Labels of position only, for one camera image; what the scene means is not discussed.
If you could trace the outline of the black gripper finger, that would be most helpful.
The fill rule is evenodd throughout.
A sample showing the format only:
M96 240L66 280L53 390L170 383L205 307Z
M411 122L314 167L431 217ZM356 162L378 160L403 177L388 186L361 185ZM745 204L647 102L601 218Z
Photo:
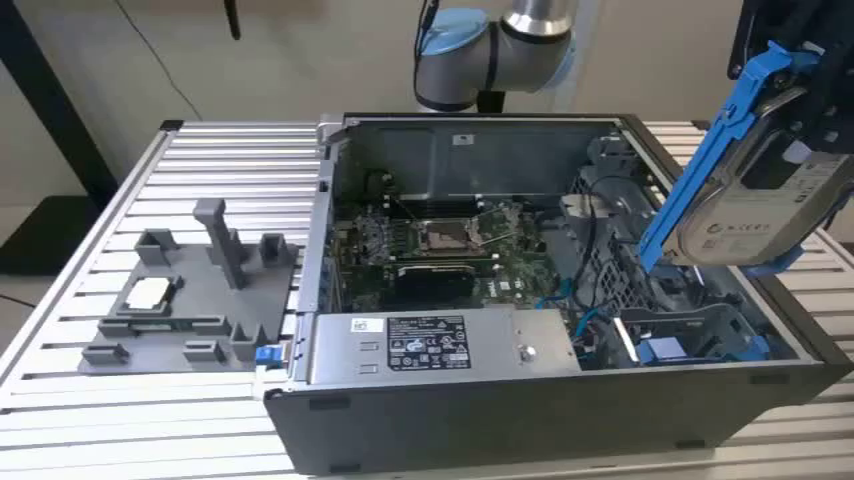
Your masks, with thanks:
M812 151L852 153L852 50L828 50L795 109L795 137Z
M727 63L727 78L736 79L748 60L767 43L765 1L743 0Z

